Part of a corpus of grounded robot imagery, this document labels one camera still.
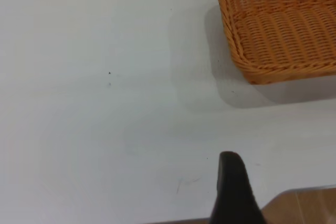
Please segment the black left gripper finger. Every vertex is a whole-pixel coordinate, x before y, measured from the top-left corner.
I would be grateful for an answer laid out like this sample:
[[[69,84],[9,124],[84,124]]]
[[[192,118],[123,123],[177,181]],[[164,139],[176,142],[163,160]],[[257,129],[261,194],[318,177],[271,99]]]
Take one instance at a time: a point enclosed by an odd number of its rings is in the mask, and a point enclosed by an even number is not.
[[[255,200],[245,164],[235,152],[219,155],[217,197],[209,222],[267,222]]]

